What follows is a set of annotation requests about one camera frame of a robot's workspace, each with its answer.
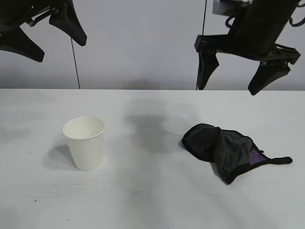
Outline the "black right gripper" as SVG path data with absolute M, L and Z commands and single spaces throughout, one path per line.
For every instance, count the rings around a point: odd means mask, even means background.
M 234 17 L 227 34 L 197 36 L 194 47 L 199 56 L 198 90 L 206 87 L 210 76 L 219 66 L 217 52 L 266 62 L 259 65 L 248 85 L 251 95 L 256 95 L 273 81 L 289 74 L 291 69 L 288 63 L 295 64 L 300 53 L 295 48 L 276 44 L 279 35 L 273 33 L 270 27 L 261 30 L 257 25 L 245 17 Z

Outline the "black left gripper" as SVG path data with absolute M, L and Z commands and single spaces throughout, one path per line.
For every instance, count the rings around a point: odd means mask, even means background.
M 34 16 L 52 10 L 49 24 L 69 35 L 80 46 L 85 46 L 85 34 L 72 0 L 1 0 L 0 50 L 42 62 L 45 52 L 34 43 L 20 26 Z

